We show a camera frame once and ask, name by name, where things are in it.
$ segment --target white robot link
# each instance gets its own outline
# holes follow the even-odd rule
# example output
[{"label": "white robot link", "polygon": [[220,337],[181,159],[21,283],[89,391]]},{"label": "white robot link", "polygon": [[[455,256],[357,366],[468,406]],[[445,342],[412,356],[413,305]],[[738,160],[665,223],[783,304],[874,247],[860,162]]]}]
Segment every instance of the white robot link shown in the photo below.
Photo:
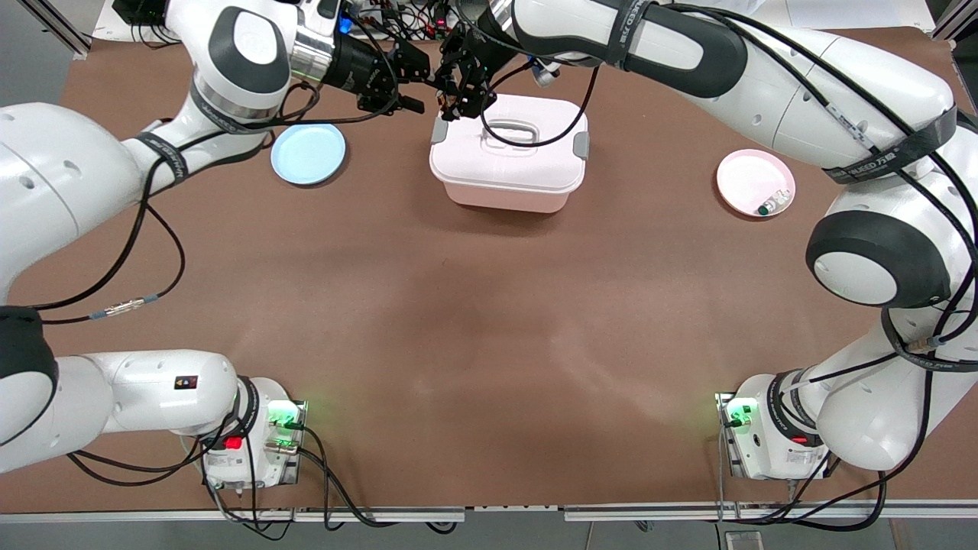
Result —
[{"label": "white robot link", "polygon": [[[364,106],[386,98],[410,108],[408,98],[368,85],[377,77],[375,54],[333,34],[337,2],[296,9],[262,0],[172,0],[167,24],[197,67],[190,97],[172,122],[121,144],[56,107],[0,110],[0,229],[5,238],[16,236],[5,243],[0,289],[144,192],[248,158],[290,73],[357,93]],[[817,475],[829,450],[862,468],[891,469],[919,448],[921,419],[932,430],[978,376],[971,330],[978,252],[968,233],[978,135],[956,118],[947,83],[906,60],[829,33],[765,30],[746,19],[721,23],[688,10],[645,0],[491,0],[477,24],[458,25],[445,41],[442,66],[427,82],[439,89],[442,117],[451,120],[479,116],[493,100],[490,78],[517,51],[548,68],[557,61],[608,63],[676,89],[741,134],[845,183],[813,232],[808,262],[831,292],[880,307],[880,323],[815,367],[749,379],[728,405],[727,420],[755,457],[745,465],[752,478]],[[53,126],[58,133],[47,131]],[[77,143],[86,144],[85,156],[71,153]],[[38,233],[25,220],[40,216],[50,223]],[[59,358],[52,369],[28,357],[13,370],[0,366],[0,435],[8,441],[0,471],[78,449],[119,426],[207,434],[231,409],[226,393],[214,397],[217,412],[186,405],[195,419],[181,426],[128,428],[109,420],[134,401],[149,408],[160,402],[155,394],[129,393],[134,384],[115,366],[122,360]],[[157,370],[172,382],[183,372],[179,364]],[[86,385],[103,390],[75,389]],[[82,404],[95,395],[103,396],[103,416],[82,419],[93,409]],[[59,412],[67,410],[74,416]],[[66,430],[82,422],[84,435]]]}]

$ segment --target pink container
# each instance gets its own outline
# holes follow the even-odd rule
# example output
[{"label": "pink container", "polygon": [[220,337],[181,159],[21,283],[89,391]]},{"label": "pink container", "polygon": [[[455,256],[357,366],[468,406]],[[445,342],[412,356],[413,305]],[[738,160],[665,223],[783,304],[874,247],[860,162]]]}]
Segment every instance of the pink container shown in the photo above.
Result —
[{"label": "pink container", "polygon": [[[536,143],[558,135],[577,116],[570,102],[500,95],[486,110],[489,126],[509,141]],[[584,181],[589,148],[584,115],[561,140],[515,147],[490,136],[478,118],[435,121],[431,172],[460,205],[556,212]]]}]

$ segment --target brown tabletop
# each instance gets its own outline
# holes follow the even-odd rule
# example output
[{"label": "brown tabletop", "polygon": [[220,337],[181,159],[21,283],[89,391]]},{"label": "brown tabletop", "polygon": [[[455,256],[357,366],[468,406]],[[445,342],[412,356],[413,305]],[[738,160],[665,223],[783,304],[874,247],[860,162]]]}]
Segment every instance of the brown tabletop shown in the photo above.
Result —
[{"label": "brown tabletop", "polygon": [[[909,28],[845,34],[942,75],[970,110],[946,43]],[[177,112],[191,71],[181,48],[98,42],[72,64],[63,104],[125,138]],[[568,69],[546,90],[523,76],[502,91],[579,102],[588,76]],[[363,504],[710,501],[714,392],[818,362],[877,314],[832,297],[805,267],[809,234],[838,187],[788,160],[798,196],[786,213],[763,222],[731,214],[714,170],[755,145],[661,85],[602,70],[588,109],[587,177],[555,215],[452,203],[428,169],[430,91],[408,93],[425,98],[428,115],[344,126],[349,168],[329,187],[291,188],[264,153],[158,197],[187,249],[184,282],[140,311],[49,328],[56,354],[224,353],[239,373],[309,400],[310,426]],[[355,114],[351,97],[324,96],[312,115]],[[87,287],[133,215],[28,270],[12,302]],[[175,267],[148,222],[116,280],[64,314],[154,292]],[[978,498],[976,417],[972,393],[890,496]],[[168,433],[104,435],[90,448],[147,465],[183,456]],[[260,505],[318,505],[317,472],[302,477],[262,491]],[[871,477],[842,469],[811,496]],[[783,482],[729,488],[732,499],[784,496]],[[0,477],[5,513],[211,507],[191,468],[146,488],[100,484],[66,458]]]}]

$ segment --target cable connector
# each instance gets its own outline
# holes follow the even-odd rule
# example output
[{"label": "cable connector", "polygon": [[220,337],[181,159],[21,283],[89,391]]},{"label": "cable connector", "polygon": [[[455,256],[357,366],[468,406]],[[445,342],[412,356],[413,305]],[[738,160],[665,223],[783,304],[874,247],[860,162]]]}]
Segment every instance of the cable connector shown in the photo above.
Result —
[{"label": "cable connector", "polygon": [[932,336],[921,338],[920,340],[915,340],[907,344],[907,351],[914,354],[930,353],[931,351],[936,351],[942,345],[944,345],[944,342],[941,340],[941,337]]},{"label": "cable connector", "polygon": [[152,303],[154,301],[157,301],[158,299],[159,296],[157,295],[149,295],[149,296],[143,296],[142,298],[133,298],[129,301],[121,301],[116,305],[110,305],[109,307],[102,309],[101,311],[95,311],[94,313],[89,314],[88,318],[92,320],[96,320],[96,319],[104,319],[106,317],[114,317],[115,315],[121,315],[122,313],[126,313],[134,309],[139,309],[140,307],[143,307],[147,303]]}]

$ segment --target white lid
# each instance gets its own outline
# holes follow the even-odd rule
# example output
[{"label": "white lid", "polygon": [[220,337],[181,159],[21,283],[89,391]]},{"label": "white lid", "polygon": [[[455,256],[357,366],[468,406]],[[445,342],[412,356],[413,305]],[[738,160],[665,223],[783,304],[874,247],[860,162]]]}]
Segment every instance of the white lid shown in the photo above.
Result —
[{"label": "white lid", "polygon": [[[511,141],[540,142],[562,132],[580,108],[561,100],[501,94],[486,110],[493,131]],[[435,121],[429,163],[441,181],[459,185],[569,193],[584,179],[588,118],[581,116],[562,139],[538,148],[507,145],[478,118]]]}]

